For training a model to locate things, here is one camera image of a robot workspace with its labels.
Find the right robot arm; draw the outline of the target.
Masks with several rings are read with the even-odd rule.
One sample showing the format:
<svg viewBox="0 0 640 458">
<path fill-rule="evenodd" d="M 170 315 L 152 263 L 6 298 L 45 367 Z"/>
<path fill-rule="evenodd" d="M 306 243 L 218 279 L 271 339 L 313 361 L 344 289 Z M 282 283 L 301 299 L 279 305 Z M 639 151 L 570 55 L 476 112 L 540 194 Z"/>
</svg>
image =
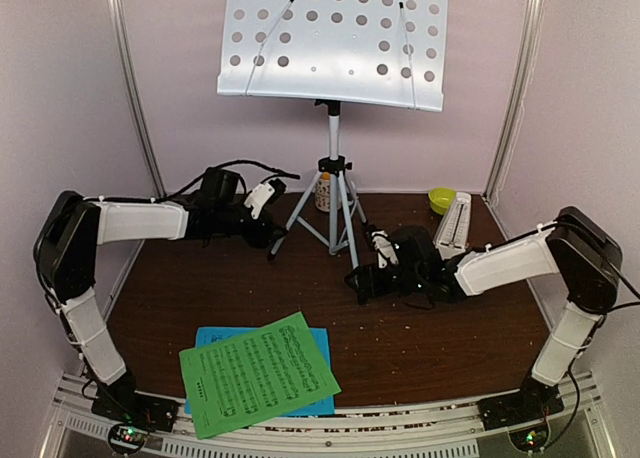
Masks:
<svg viewBox="0 0 640 458">
<path fill-rule="evenodd" d="M 554 276 L 566 302 L 513 397 L 519 418 L 535 418 L 551 402 L 550 388 L 570 371 L 596 329 L 620 309 L 620 287 L 639 293 L 622 272 L 620 245 L 579 208 L 499 244 L 441 252 L 422 226 L 370 234 L 375 262 L 348 273 L 359 303 L 390 294 L 421 294 L 430 302 L 461 302 L 507 285 Z"/>
</svg>

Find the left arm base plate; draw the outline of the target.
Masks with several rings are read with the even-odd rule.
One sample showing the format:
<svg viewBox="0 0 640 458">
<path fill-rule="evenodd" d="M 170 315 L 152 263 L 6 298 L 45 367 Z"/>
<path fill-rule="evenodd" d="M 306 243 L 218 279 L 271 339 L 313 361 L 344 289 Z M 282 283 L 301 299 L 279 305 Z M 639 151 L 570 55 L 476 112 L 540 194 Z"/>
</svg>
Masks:
<svg viewBox="0 0 640 458">
<path fill-rule="evenodd" d="M 106 394 L 99 394 L 91 406 L 91 412 L 146 431 L 173 430 L 180 407 L 177 401 L 137 392 L 133 398 L 133 403 L 122 404 Z"/>
</svg>

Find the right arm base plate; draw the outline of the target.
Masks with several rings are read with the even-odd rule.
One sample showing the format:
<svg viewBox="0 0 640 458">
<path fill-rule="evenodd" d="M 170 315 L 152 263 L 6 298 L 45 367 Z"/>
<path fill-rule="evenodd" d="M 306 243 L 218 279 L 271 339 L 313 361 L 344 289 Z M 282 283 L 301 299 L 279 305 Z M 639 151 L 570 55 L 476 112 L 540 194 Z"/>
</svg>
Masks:
<svg viewBox="0 0 640 458">
<path fill-rule="evenodd" d="M 556 392 L 544 397 L 523 393 L 521 390 L 481 399 L 477 406 L 486 431 L 542 421 L 550 414 L 565 409 Z"/>
</svg>

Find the white perforated music stand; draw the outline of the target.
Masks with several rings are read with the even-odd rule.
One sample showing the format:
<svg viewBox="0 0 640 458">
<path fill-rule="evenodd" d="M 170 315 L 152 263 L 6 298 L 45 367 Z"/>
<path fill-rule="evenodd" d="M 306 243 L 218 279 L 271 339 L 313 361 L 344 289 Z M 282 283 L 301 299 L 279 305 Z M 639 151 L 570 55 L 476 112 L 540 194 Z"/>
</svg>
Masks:
<svg viewBox="0 0 640 458">
<path fill-rule="evenodd" d="M 357 251 L 365 213 L 341 154 L 341 107 L 360 103 L 439 112 L 444 105 L 448 0 L 227 0 L 217 91 L 311 99 L 326 109 L 330 254 Z"/>
</svg>

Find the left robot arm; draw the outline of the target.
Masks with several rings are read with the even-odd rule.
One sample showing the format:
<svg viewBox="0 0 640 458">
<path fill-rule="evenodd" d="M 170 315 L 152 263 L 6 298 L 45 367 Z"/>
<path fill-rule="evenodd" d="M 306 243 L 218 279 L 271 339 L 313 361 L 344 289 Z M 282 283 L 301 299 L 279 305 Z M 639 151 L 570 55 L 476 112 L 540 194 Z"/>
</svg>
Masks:
<svg viewBox="0 0 640 458">
<path fill-rule="evenodd" d="M 36 238 L 32 259 L 44 298 L 65 338 L 98 386 L 98 397 L 123 422 L 144 411 L 135 379 L 108 329 L 99 298 L 111 250 L 122 252 L 116 280 L 127 278 L 144 243 L 240 237 L 264 249 L 286 234 L 270 206 L 297 174 L 250 159 L 206 168 L 182 188 L 155 197 L 85 196 L 62 191 Z"/>
</svg>

